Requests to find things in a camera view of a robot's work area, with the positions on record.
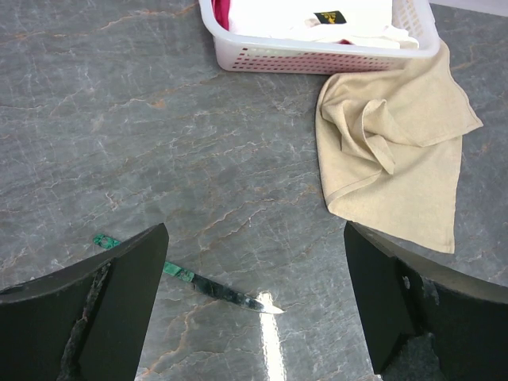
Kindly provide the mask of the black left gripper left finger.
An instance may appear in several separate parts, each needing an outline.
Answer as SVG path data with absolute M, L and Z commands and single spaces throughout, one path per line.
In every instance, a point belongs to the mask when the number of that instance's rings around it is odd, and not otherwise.
M 133 380 L 167 254 L 164 225 L 1 292 L 3 380 Z

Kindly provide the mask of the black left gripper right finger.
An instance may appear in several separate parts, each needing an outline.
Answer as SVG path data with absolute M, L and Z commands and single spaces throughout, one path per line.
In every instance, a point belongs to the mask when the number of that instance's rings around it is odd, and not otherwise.
M 348 270 L 373 372 L 425 333 L 447 380 L 507 378 L 507 289 L 347 222 Z

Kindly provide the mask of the green handled knife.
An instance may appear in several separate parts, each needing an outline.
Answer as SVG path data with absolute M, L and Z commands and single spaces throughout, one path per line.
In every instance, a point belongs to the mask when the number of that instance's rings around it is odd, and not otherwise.
M 271 303 L 261 302 L 257 298 L 251 297 L 239 291 L 235 291 L 230 287 L 214 282 L 169 261 L 164 262 L 163 273 L 180 279 L 185 283 L 192 284 L 195 290 L 208 297 L 226 301 L 247 310 L 261 314 L 284 313 L 283 310 L 277 306 L 273 306 Z

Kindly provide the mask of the beige cloth napkin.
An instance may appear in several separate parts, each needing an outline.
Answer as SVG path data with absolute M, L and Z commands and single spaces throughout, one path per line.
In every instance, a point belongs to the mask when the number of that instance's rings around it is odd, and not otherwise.
M 454 252 L 462 139 L 481 126 L 451 75 L 446 44 L 399 70 L 331 76 L 315 115 L 329 212 Z

